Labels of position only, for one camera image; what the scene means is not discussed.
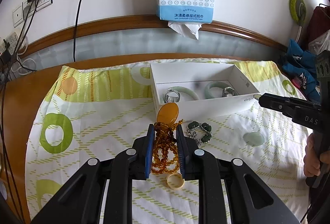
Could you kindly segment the right hand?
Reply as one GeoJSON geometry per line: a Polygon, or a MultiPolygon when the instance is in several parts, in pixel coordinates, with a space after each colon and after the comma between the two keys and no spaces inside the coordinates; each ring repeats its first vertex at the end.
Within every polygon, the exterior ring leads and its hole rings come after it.
{"type": "Polygon", "coordinates": [[[304,175],[308,178],[319,176],[320,160],[314,151],[314,133],[311,133],[306,141],[304,156],[304,175]]]}

